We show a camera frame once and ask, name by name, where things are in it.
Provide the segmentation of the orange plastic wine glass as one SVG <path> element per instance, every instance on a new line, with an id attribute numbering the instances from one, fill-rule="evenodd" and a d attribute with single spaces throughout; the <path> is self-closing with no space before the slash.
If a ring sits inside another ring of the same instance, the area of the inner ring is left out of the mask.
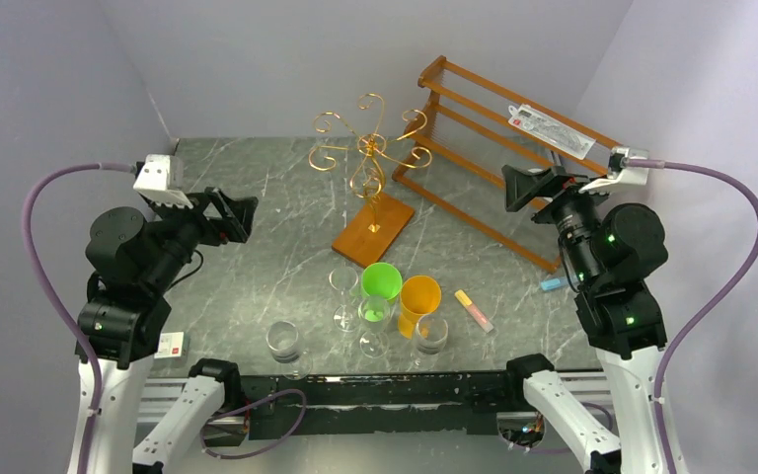
<path id="1" fill-rule="evenodd" d="M 431 276 L 417 275 L 407 279 L 402 286 L 399 302 L 398 330 L 406 339 L 414 333 L 417 322 L 433 313 L 442 299 L 438 282 Z"/>

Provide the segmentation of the green plastic wine glass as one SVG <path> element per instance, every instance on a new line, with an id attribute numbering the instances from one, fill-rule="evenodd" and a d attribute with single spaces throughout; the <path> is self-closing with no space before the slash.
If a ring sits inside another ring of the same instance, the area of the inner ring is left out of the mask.
<path id="1" fill-rule="evenodd" d="M 403 278 L 399 270 L 391 264 L 377 262 L 367 266 L 360 277 L 355 297 L 382 296 L 393 305 L 403 287 Z"/>

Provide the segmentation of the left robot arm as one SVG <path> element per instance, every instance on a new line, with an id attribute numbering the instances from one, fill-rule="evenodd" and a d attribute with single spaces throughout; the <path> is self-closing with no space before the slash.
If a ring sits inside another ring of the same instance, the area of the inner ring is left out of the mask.
<path id="1" fill-rule="evenodd" d="M 134 207 L 98 216 L 86 257 L 94 273 L 87 302 L 71 326 L 83 394 L 71 473 L 167 473 L 208 417 L 235 412 L 244 399 L 234 362 L 204 359 L 191 370 L 194 393 L 177 401 L 136 444 L 137 414 L 171 307 L 167 290 L 198 246 L 245 243 L 257 197 L 231 199 L 217 188 L 184 195 L 184 206 Z"/>

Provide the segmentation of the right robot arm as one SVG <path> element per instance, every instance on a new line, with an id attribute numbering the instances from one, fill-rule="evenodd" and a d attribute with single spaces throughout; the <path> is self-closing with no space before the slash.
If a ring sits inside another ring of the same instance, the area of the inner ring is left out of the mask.
<path id="1" fill-rule="evenodd" d="M 507 211 L 549 199 L 532 220 L 557 228 L 559 249 L 573 268 L 576 315 L 601 362 L 617 429 L 606 429 L 542 355 L 508 363 L 504 400 L 514 409 L 539 412 L 586 473 L 687 472 L 673 423 L 654 411 L 667 336 L 645 279 L 668 259 L 658 215 L 627 202 L 600 217 L 597 206 L 605 198 L 583 191 L 591 179 L 562 167 L 530 173 L 505 165 L 501 172 Z"/>

